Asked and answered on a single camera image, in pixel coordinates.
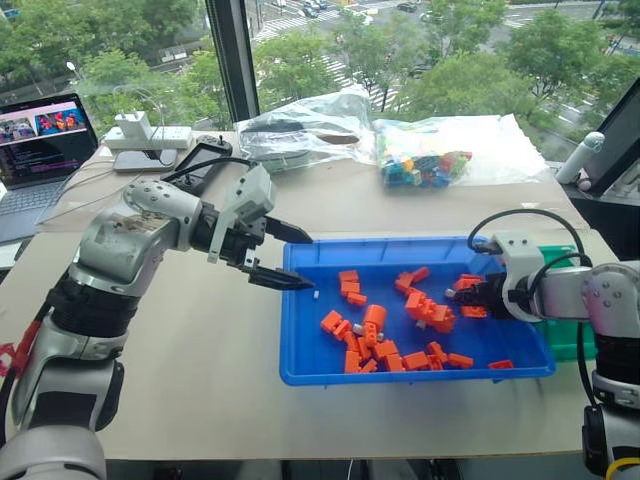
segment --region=beige table surface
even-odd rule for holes
[[[104,166],[89,165],[78,177]],[[207,199],[219,201],[225,182],[240,172],[240,166],[226,169]],[[113,174],[88,182],[65,195],[58,211],[126,180]],[[316,237],[466,234],[491,213],[538,206],[580,229],[594,263],[615,260],[551,177],[542,184],[389,194],[375,168],[337,162],[274,181],[274,216]],[[60,217],[46,224],[57,232],[36,236],[0,287],[2,341],[19,337],[92,215]],[[570,243],[553,222],[536,217],[498,222],[486,233],[505,227],[527,228],[540,244]],[[267,240],[257,254],[264,265],[280,265],[282,243]],[[249,285],[245,275],[207,263],[204,254],[167,252],[130,326],[120,409],[99,434],[107,457],[456,457],[580,449],[586,398],[575,364],[560,364],[549,378],[498,384],[293,388],[278,375],[279,322],[278,292]]]

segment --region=blue bin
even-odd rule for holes
[[[462,273],[486,275],[500,272],[495,257],[467,248],[465,237],[381,238],[324,240],[313,244],[287,244],[284,268],[315,282],[315,288],[282,294],[280,376],[288,385],[340,383],[419,382],[486,378],[545,377],[555,372],[550,348],[526,322],[464,318],[457,306],[456,326],[450,334],[415,326],[404,309],[406,298],[394,288],[399,273],[428,266],[430,276],[416,284],[436,303],[446,303],[444,291]],[[384,306],[385,338],[393,340],[400,355],[425,350],[439,342],[444,351],[473,357],[471,369],[446,367],[442,371],[375,372],[345,374],[346,346],[320,328],[330,310],[352,323],[362,324],[366,307],[350,305],[340,295],[338,272],[355,269],[369,304]],[[313,298],[314,291],[319,298]],[[492,370],[488,363],[510,359],[513,369]]]

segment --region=plastic bag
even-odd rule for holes
[[[270,173],[338,159],[375,164],[369,95],[361,86],[310,97],[236,123],[244,155]]]
[[[540,182],[547,169],[513,115],[376,120],[374,127],[388,187]]]

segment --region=laptop keyboard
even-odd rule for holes
[[[60,183],[56,182],[7,192],[0,201],[0,215],[24,212],[53,204],[53,199],[59,194],[59,188]]]

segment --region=window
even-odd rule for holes
[[[229,129],[204,0],[2,0],[0,102],[77,91],[98,135],[121,111]]]
[[[374,115],[514,113],[564,161],[640,74],[636,0],[244,0],[262,111],[359,83]]]

